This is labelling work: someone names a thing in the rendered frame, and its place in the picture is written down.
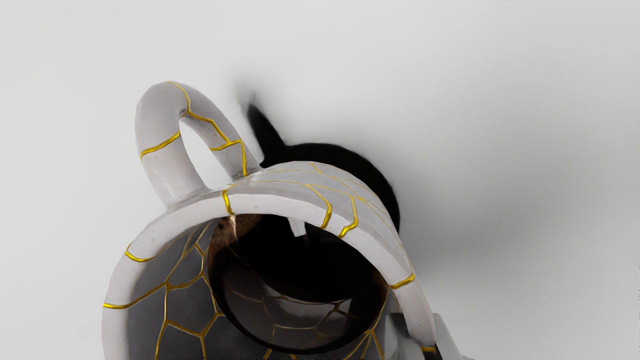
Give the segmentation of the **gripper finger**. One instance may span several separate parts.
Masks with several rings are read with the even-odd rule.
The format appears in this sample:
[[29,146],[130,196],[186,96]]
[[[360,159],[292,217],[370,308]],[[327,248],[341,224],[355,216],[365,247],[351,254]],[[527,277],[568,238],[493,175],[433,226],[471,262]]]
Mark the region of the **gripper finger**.
[[462,355],[458,349],[450,330],[446,326],[443,317],[439,313],[434,313],[435,333],[436,333],[436,352],[438,360],[474,360],[473,358]]

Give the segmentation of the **white mug with gold cracks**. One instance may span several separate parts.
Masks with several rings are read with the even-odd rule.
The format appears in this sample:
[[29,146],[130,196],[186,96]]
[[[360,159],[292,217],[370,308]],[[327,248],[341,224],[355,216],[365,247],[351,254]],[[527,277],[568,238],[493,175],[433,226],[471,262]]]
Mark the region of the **white mug with gold cracks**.
[[214,103],[167,81],[135,109],[165,212],[103,304],[104,360],[446,360],[380,192],[325,161],[262,167]]

